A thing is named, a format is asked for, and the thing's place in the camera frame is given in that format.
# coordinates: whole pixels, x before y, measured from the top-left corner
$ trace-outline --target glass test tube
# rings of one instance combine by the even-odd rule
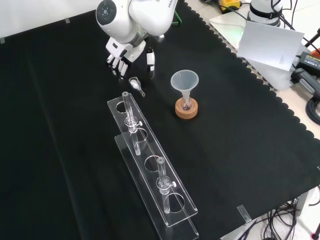
[[[163,201],[163,211],[168,214],[170,212],[170,202],[168,193],[170,191],[170,183],[167,178],[166,173],[166,161],[163,157],[158,157],[156,159],[158,164],[158,173],[159,173],[159,181],[158,187],[160,189],[160,193],[162,194],[162,201]]]
[[[134,115],[132,113],[132,108],[129,101],[129,93],[127,91],[124,91],[122,93],[122,97],[123,97],[123,104],[124,104],[126,117],[127,117],[127,123],[128,125],[131,125],[131,127],[129,127],[129,132],[131,133],[134,151],[135,151],[135,154],[139,156],[141,154],[141,151],[138,143],[138,135],[137,135],[138,129],[136,126],[137,123],[135,122]]]

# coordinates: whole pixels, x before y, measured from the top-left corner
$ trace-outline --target test tube rack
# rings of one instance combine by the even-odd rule
[[[108,106],[121,131],[116,144],[159,238],[198,239],[190,219],[198,209],[133,96],[125,91]]]

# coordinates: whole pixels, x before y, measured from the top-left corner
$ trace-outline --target round wooden stand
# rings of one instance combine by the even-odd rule
[[[180,108],[180,101],[182,98],[175,102],[175,114],[182,119],[192,119],[198,113],[198,103],[196,100],[191,98],[193,101],[193,108],[191,110],[185,111]]]

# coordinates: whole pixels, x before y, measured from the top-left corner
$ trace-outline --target yellow device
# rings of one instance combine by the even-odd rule
[[[219,4],[229,7],[233,10],[238,10],[241,7],[240,0],[219,0]],[[219,6],[219,9],[222,14],[226,14],[230,12],[228,9],[222,6]]]

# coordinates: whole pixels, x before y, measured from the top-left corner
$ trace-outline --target white card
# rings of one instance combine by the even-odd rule
[[[289,71],[304,33],[247,21],[237,55]]]

